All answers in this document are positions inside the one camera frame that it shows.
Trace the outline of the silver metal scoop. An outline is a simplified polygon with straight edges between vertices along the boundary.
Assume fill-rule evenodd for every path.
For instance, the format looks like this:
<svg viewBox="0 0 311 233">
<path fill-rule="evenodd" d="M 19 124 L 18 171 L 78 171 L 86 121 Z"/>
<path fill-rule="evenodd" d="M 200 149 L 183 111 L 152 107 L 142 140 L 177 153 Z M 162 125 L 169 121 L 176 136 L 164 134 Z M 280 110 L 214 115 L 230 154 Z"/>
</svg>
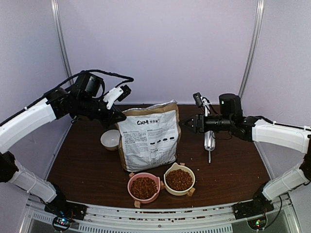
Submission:
<svg viewBox="0 0 311 233">
<path fill-rule="evenodd" d="M 208 162 L 211 163 L 211 152 L 215 149 L 216 139 L 213 131 L 204 134 L 204 148 L 208 151 Z"/>
</svg>

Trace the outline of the brown pet food bag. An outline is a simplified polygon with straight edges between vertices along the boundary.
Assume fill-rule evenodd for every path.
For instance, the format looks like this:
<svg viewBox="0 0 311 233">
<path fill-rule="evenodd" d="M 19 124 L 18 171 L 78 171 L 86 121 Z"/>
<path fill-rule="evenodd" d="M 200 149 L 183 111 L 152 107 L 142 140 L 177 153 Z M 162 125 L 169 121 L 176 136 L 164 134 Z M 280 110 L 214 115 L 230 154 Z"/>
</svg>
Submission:
<svg viewBox="0 0 311 233">
<path fill-rule="evenodd" d="M 138 172 L 177 160 L 181 129 L 176 101 L 130 108 L 122 113 L 126 119 L 116 127 L 120 132 L 119 155 L 124 170 Z"/>
</svg>

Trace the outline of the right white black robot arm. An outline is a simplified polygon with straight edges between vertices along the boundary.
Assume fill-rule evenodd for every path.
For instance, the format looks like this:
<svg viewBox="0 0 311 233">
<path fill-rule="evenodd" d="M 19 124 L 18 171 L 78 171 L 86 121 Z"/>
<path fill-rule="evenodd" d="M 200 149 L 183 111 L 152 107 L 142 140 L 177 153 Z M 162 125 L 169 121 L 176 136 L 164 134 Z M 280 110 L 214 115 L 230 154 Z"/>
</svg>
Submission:
<svg viewBox="0 0 311 233">
<path fill-rule="evenodd" d="M 227 131 L 231 136 L 244 141 L 270 143 L 304 154 L 302 162 L 263 186 L 258 197 L 249 203 L 249 210 L 253 214 L 260 214 L 268 206 L 268 200 L 310 183 L 310 127 L 281 124 L 263 116 L 243 116 L 241 99 L 232 93 L 219 96 L 220 113 L 200 93 L 193 94 L 193 98 L 203 113 L 183 120 L 180 125 L 188 127 L 194 133 L 203 133 L 206 150 L 212 151 L 215 147 L 214 133 Z"/>
</svg>

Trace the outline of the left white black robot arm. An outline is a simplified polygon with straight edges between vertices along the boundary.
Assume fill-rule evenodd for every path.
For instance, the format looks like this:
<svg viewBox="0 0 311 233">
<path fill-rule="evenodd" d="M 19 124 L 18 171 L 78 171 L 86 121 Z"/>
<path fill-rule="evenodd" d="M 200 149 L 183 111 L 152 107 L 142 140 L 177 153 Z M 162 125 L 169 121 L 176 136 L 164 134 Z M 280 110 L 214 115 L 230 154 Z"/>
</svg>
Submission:
<svg viewBox="0 0 311 233">
<path fill-rule="evenodd" d="M 24 168 L 9 149 L 43 125 L 69 115 L 98 120 L 104 127 L 124 121 L 126 116 L 115 106 L 130 93 L 133 78 L 102 70 L 84 70 L 70 77 L 67 88 L 60 83 L 29 106 L 0 124 L 0 181 L 12 183 L 39 197 L 60 216 L 70 211 L 66 197 L 57 185 L 41 179 Z"/>
</svg>

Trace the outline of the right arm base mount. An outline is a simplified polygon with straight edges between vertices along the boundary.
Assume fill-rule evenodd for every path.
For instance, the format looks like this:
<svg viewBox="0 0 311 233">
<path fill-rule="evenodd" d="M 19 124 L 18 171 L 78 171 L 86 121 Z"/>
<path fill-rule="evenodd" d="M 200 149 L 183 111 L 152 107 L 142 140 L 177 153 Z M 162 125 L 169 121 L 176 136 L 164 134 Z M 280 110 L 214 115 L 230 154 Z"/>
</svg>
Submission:
<svg viewBox="0 0 311 233">
<path fill-rule="evenodd" d="M 263 195 L 263 188 L 264 185 L 259 187 L 252 200 L 238 202 L 232 206 L 235 219 L 257 216 L 274 210 L 271 201 Z"/>
</svg>

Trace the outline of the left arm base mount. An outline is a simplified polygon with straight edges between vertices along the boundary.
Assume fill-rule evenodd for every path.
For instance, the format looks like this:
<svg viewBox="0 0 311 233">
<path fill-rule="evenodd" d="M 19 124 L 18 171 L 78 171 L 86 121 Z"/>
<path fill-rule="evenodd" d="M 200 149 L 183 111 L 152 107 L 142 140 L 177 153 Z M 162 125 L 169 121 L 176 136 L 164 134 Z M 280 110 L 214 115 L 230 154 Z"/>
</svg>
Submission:
<svg viewBox="0 0 311 233">
<path fill-rule="evenodd" d="M 67 201 L 60 187 L 53 183 L 52 185 L 56 190 L 56 197 L 51 202 L 41 200 L 41 202 L 45 205 L 44 210 L 59 217 L 84 220 L 87 206 Z"/>
</svg>

